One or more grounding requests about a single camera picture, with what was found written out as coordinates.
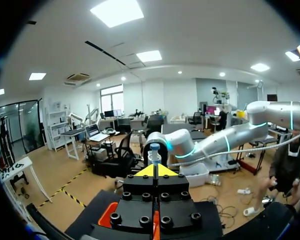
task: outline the office chair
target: office chair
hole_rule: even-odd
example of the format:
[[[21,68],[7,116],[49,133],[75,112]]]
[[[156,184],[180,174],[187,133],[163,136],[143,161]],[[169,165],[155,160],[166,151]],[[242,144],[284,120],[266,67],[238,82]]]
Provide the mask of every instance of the office chair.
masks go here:
[[[130,148],[131,135],[132,131],[121,140],[119,147],[114,149],[117,154],[116,158],[106,161],[91,160],[92,173],[115,179],[126,178],[127,175],[134,175],[142,170],[143,166],[138,165],[141,162],[141,156],[134,154]]]
[[[201,115],[202,115],[201,111],[194,112],[192,119],[188,118],[188,123],[191,125],[201,124],[202,123]]]

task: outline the glass door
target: glass door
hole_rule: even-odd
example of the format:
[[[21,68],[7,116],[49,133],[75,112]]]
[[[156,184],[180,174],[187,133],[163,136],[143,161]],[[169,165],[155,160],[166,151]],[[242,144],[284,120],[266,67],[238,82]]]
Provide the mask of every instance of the glass door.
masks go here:
[[[27,101],[19,107],[20,129],[25,151],[31,152],[44,146],[39,125],[39,107],[37,101]]]

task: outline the robotic arm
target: robotic arm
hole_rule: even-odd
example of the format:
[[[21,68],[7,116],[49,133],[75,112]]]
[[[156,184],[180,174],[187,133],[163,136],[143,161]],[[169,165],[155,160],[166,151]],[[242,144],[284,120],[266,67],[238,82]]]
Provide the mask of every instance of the robotic arm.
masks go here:
[[[268,135],[268,122],[300,130],[300,102],[255,101],[247,106],[248,123],[231,126],[194,143],[186,129],[170,134],[153,132],[147,143],[161,142],[179,163],[192,162],[211,154],[230,152],[244,143],[263,140]]]

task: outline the white cable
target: white cable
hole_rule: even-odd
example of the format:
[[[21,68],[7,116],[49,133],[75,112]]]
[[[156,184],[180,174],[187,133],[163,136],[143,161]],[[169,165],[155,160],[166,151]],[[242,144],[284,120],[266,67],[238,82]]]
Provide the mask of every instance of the white cable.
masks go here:
[[[276,144],[276,145],[271,145],[271,146],[264,146],[264,147],[258,147],[258,148],[251,148],[251,149],[243,149],[243,150],[233,150],[233,151],[223,151],[223,152],[217,152],[217,153],[213,153],[210,155],[206,155],[203,157],[200,157],[196,160],[192,160],[192,161],[187,161],[187,162],[180,162],[180,163],[173,163],[173,164],[168,164],[168,167],[177,167],[177,166],[182,166],[182,165],[191,165],[191,164],[195,164],[197,162],[200,162],[202,160],[208,159],[208,158],[213,158],[215,156],[218,155],[224,155],[224,154],[237,154],[237,153],[245,153],[245,152],[255,152],[255,151],[262,151],[262,150],[267,150],[267,149],[272,149],[272,148],[277,148],[277,147],[281,147],[284,146],[286,144],[291,143],[292,141],[296,140],[297,138],[300,138],[300,134],[287,140],[284,141],[282,143]]]

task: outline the person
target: person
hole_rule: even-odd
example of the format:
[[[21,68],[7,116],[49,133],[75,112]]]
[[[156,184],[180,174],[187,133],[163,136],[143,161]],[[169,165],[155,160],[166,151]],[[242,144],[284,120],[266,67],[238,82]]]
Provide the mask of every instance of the person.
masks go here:
[[[298,130],[292,130],[292,136],[300,134]],[[294,206],[300,199],[300,138],[289,144],[283,145],[275,152],[273,162],[269,170],[269,177],[261,180],[259,184],[256,203],[243,211],[247,217],[256,214],[262,207],[262,200],[267,193],[275,190],[274,197],[279,192],[287,195],[291,191],[292,199],[290,205]]]
[[[217,125],[215,127],[215,130],[217,131],[221,131],[223,129],[226,129],[226,125],[227,125],[227,112],[226,112],[226,108],[225,106],[222,106],[222,109],[219,113],[219,117],[216,118],[215,120],[217,120],[220,124]]]

